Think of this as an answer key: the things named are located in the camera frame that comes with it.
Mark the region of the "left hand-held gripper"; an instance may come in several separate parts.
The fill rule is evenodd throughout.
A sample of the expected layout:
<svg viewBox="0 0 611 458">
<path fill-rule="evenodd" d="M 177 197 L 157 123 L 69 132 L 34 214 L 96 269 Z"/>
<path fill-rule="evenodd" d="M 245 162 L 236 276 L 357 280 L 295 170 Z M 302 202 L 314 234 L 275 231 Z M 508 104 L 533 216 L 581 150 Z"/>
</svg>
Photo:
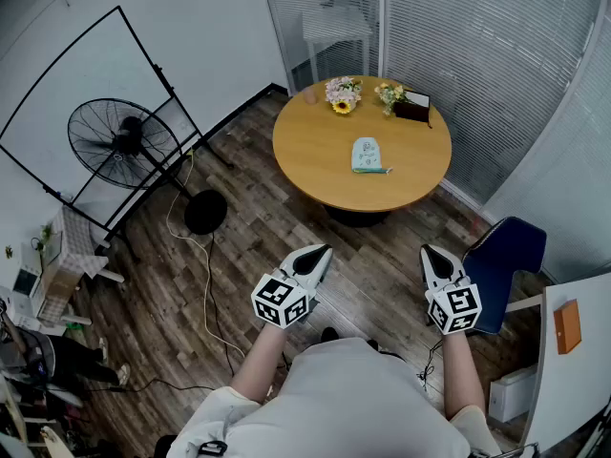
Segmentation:
<svg viewBox="0 0 611 458">
<path fill-rule="evenodd" d="M 316 288 L 330 266 L 333 249 L 313 244 L 291 252 L 271 274 L 264 274 L 251 293 L 255 315 L 287 329 L 302 323 L 316 306 Z"/>
</svg>

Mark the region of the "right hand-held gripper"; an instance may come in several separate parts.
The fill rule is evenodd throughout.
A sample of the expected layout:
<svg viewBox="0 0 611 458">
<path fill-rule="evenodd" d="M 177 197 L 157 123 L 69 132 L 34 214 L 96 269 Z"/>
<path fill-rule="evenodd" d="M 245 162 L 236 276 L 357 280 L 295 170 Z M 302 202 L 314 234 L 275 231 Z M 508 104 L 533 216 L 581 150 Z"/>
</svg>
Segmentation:
<svg viewBox="0 0 611 458">
<path fill-rule="evenodd" d="M 439 290 L 441 284 L 456 283 L 466 277 L 462 261 L 446 249 L 424 244 L 419 252 L 423 281 L 428 291 L 428 316 L 443 335 L 474 328 L 482 303 L 475 283 L 450 284 Z"/>
</svg>

